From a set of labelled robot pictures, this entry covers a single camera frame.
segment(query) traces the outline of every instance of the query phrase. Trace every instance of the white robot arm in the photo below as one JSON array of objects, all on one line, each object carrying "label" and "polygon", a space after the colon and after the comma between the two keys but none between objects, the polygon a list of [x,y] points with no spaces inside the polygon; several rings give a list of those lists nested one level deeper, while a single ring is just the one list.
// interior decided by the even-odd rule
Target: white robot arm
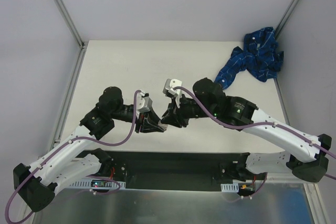
[{"label": "white robot arm", "polygon": [[[214,121],[227,128],[262,137],[285,150],[271,154],[242,154],[245,158],[233,167],[240,169],[236,178],[244,179],[245,169],[253,174],[292,172],[300,179],[316,183],[326,173],[328,159],[319,147],[329,150],[331,137],[310,135],[281,123],[244,98],[226,96],[219,83],[207,78],[194,84],[194,94],[181,86],[180,80],[166,81],[163,93],[172,102],[161,119],[162,123],[187,127],[190,118],[213,117]],[[193,99],[186,98],[182,90]]]}]

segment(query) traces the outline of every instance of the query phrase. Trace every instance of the wire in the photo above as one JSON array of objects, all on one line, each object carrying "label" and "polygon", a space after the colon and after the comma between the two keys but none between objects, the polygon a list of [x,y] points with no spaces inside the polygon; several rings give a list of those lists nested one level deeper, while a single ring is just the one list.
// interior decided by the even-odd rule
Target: wire
[{"label": "wire", "polygon": [[331,179],[336,180],[336,177],[335,177],[335,176],[332,176],[332,175],[330,175],[330,174],[325,174],[325,177],[328,177],[328,178],[331,178]]},{"label": "wire", "polygon": [[260,192],[260,190],[264,187],[266,180],[267,180],[267,173],[266,173],[265,178],[262,181],[261,185],[259,186],[259,188],[253,194],[251,194],[250,196],[239,197],[239,198],[236,198],[234,200],[227,200],[227,199],[224,199],[224,200],[228,203],[234,203],[234,202],[237,202],[241,199],[246,199],[246,198],[251,199],[252,196],[256,196]]},{"label": "wire", "polygon": [[[222,121],[218,120],[216,117],[214,117],[209,110],[201,103],[201,101],[192,93],[190,92],[188,89],[184,88],[184,87],[175,87],[174,90],[176,89],[181,89],[182,91],[186,92],[188,95],[190,95],[195,102],[198,104],[199,107],[201,107],[201,109],[205,112],[205,114],[211,118],[213,121],[215,121],[216,123],[218,123],[219,125],[228,128],[228,129],[233,129],[233,130],[243,130],[243,129],[247,129],[247,128],[251,128],[251,127],[256,127],[256,126],[261,126],[261,125],[270,125],[270,126],[274,126],[274,123],[272,122],[260,122],[260,123],[252,123],[252,124],[248,124],[248,125],[243,125],[243,126],[234,126],[234,125],[230,125],[230,124],[226,124],[223,123]],[[297,136],[298,138],[304,140],[306,143],[320,149],[321,151],[323,151],[324,153],[327,153],[328,155],[330,155],[331,157],[336,159],[336,154],[331,153],[330,151],[328,151],[327,149],[323,148],[322,146],[313,143],[310,139],[302,136],[301,134],[297,133],[296,131],[290,129],[289,127],[286,127],[284,125],[281,124],[277,124],[276,127],[283,129],[295,136]]]},{"label": "wire", "polygon": [[110,175],[109,179],[112,179],[112,178],[113,178],[114,171],[115,171],[115,169],[114,169],[114,167],[112,167],[112,169],[111,169],[111,175]]},{"label": "wire", "polygon": [[[122,145],[122,144],[126,143],[130,139],[130,137],[131,137],[131,135],[133,133],[134,127],[135,127],[135,120],[137,118],[136,117],[137,95],[140,92],[141,92],[141,90],[136,90],[136,92],[134,93],[134,97],[133,97],[133,119],[132,119],[132,125],[131,125],[130,132],[128,133],[128,135],[126,136],[126,138],[123,141],[121,141],[119,143],[105,143],[105,142],[101,142],[99,140],[96,140],[96,139],[91,138],[91,137],[86,137],[86,136],[75,137],[71,141],[74,142],[74,141],[77,141],[77,140],[85,139],[85,140],[90,140],[90,141],[93,141],[95,143],[102,144],[102,145],[105,145],[105,146],[119,146],[119,145]],[[64,147],[66,147],[69,144],[70,144],[69,142],[65,142],[58,149],[55,149],[54,152],[52,152],[46,159],[44,159],[42,161],[42,163],[40,164],[40,166],[43,167],[51,158],[53,158],[57,153],[59,153]],[[10,198],[9,198],[7,204],[6,204],[6,208],[5,208],[5,219],[6,219],[6,221],[7,221],[8,224],[21,224],[21,223],[25,222],[33,214],[33,212],[30,212],[24,219],[22,219],[20,221],[17,221],[17,222],[13,222],[13,221],[11,221],[11,219],[9,217],[9,208],[10,208],[10,205],[11,205],[14,197],[18,194],[18,192],[21,190],[21,188],[27,183],[27,181],[29,181],[37,173],[37,171],[39,169],[40,168],[37,167],[35,170],[33,170],[22,181],[22,183],[20,185],[18,185],[18,187],[16,188],[16,190],[10,196]],[[119,185],[121,187],[121,185],[118,182],[116,182],[116,181],[114,181],[112,179],[103,178],[103,180],[112,181],[113,183],[116,183],[117,185]],[[113,190],[113,192],[107,192],[107,193],[98,193],[97,192],[98,195],[108,195],[108,194],[111,194],[111,193],[115,193],[115,190]]]}]

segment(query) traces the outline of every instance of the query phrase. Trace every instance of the white wall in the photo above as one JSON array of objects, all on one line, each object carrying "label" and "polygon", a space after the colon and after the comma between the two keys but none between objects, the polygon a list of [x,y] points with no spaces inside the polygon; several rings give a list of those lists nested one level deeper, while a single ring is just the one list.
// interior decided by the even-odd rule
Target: white wall
[{"label": "white wall", "polygon": [[291,0],[64,0],[84,41],[242,41],[276,27]]},{"label": "white wall", "polygon": [[[336,152],[336,2],[302,0],[284,28],[279,43],[285,51],[279,74],[290,123],[311,134],[333,136]],[[329,158],[329,174],[336,161]],[[336,181],[319,183],[331,223],[335,223]]]},{"label": "white wall", "polygon": [[[0,223],[13,168],[47,151],[79,48],[53,0],[0,0]],[[12,208],[12,219],[19,200]]]}]

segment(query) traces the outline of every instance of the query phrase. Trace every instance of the metal frame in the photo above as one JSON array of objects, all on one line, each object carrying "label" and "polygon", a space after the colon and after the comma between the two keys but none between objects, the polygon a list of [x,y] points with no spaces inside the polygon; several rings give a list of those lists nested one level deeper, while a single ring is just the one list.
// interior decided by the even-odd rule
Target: metal frame
[{"label": "metal frame", "polygon": [[276,28],[276,31],[275,31],[275,38],[278,39],[283,28],[285,27],[288,19],[290,18],[290,16],[292,15],[293,11],[295,10],[295,8],[297,7],[298,3],[300,2],[301,0],[292,0],[289,4],[289,6],[287,7],[284,15],[282,16],[281,20],[280,20],[280,23],[279,25],[277,26]]},{"label": "metal frame", "polygon": [[[64,124],[67,118],[67,113],[70,107],[70,103],[71,103],[71,99],[72,96],[74,94],[75,91],[75,87],[76,87],[76,83],[77,83],[77,79],[79,76],[79,72],[80,72],[80,68],[85,56],[85,52],[86,52],[86,46],[87,44],[85,44],[83,42],[83,40],[81,39],[73,20],[71,19],[63,0],[54,0],[55,4],[57,5],[57,8],[59,9],[62,17],[64,18],[65,23],[67,24],[67,26],[69,27],[74,39],[76,40],[77,44],[80,47],[80,53],[78,55],[77,58],[77,62],[76,65],[73,69],[72,75],[71,75],[71,80],[67,89],[67,93],[64,99],[64,102],[62,104],[62,109],[61,109],[61,113],[57,122],[57,125],[55,127],[54,130],[54,134],[50,143],[50,149],[52,149],[55,145],[55,143],[57,144],[57,140],[60,139],[63,128],[64,128]],[[293,13],[293,11],[295,10],[295,8],[297,7],[298,3],[300,2],[300,0],[292,0],[291,3],[289,4],[288,8],[286,9],[283,17],[281,18],[281,21],[279,22],[279,25],[276,28],[276,34],[275,37],[278,38],[283,30],[283,28],[285,27],[287,21],[289,20],[291,14]],[[284,105],[284,101],[281,95],[281,88],[279,86],[279,83],[277,81],[277,79],[275,79],[275,85],[277,88],[277,92],[278,92],[278,96],[280,99],[280,103],[281,103],[281,107],[282,107],[282,111],[284,113],[285,116],[285,120],[286,123],[289,124],[289,119],[288,119],[288,114],[286,112],[286,107]],[[294,176],[292,176],[291,174],[269,174],[268,175],[268,183],[301,183],[302,181],[300,181],[299,179],[295,178]],[[319,188],[318,185],[316,184],[304,184],[304,188],[307,194],[307,199],[308,199],[308,204],[310,206],[311,209],[311,213],[313,216],[313,220],[315,223],[326,223],[329,224],[330,220],[328,218],[327,212],[325,210],[320,192],[319,192]],[[34,219],[34,215],[32,215],[32,218],[30,218],[27,222],[28,223],[32,223]]]},{"label": "metal frame", "polygon": [[81,39],[74,22],[72,21],[72,18],[70,17],[70,14],[68,13],[67,8],[64,5],[63,0],[54,0],[55,4],[60,12],[60,14],[62,15],[65,23],[67,24],[67,26],[69,27],[70,32],[72,33],[74,39],[76,40],[76,42],[78,43],[80,48],[83,48],[84,46],[84,42]]}]

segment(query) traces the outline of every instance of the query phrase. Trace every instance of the crumpled fabric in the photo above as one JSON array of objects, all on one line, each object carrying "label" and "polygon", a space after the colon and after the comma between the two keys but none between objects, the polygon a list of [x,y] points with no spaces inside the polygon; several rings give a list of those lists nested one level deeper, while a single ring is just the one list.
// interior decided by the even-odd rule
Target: crumpled fabric
[{"label": "crumpled fabric", "polygon": [[227,89],[236,75],[247,69],[259,81],[276,78],[283,63],[283,51],[276,53],[278,43],[273,27],[265,27],[244,37],[244,50],[235,47],[226,65],[218,73],[215,82]]}]

